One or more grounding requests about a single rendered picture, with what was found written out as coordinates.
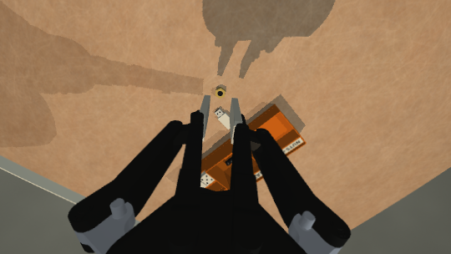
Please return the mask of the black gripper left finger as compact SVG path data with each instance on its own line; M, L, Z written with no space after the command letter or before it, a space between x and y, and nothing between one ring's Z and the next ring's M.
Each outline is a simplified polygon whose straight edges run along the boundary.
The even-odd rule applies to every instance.
M194 251L199 237L202 141L209 112L210 95L205 95L200 110L190 114L189 124L170 121L114 180L72 207L68 219L87 253L106 254L134 227L135 217L185 144L167 242L172 254Z

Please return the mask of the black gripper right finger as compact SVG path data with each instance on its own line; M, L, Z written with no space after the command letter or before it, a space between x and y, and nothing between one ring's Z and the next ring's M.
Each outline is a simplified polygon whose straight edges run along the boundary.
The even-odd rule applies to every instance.
M313 194L268 130L249 129L237 98L231 98L230 129L234 253L258 254L264 241L252 153L288 234L307 254L338 254L350 238L348 225Z

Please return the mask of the brass hex nut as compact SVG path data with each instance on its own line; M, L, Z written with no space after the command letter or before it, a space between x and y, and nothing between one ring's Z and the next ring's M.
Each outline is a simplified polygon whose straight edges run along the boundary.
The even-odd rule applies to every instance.
M219 99L225 97L225 93L226 93L226 90L223 89L222 87L219 87L218 89L215 90L215 96Z

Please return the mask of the grey usb stick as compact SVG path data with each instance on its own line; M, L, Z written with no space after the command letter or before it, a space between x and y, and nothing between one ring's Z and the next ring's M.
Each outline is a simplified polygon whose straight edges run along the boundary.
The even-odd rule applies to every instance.
M230 129L230 116L223 112L221 109L215 113L218 116L218 120L229 130Z

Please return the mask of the orange three-compartment bin rack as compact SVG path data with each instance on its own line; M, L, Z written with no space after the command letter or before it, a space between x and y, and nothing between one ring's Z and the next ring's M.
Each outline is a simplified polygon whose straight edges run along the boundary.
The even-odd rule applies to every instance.
M306 141L291 125L290 121L286 119L285 115L282 115L275 104L248 124L250 130L256 131L259 128L268 130L286 156L306 144ZM230 189L231 165L227 166L226 161L232 157L232 148L233 144L231 143L231 138L229 138L201 160L201 173L205 171L207 175L214 179L206 189L212 191L226 191ZM263 176L252 153L251 155L253 172L256 175L256 182L258 182L263 179Z

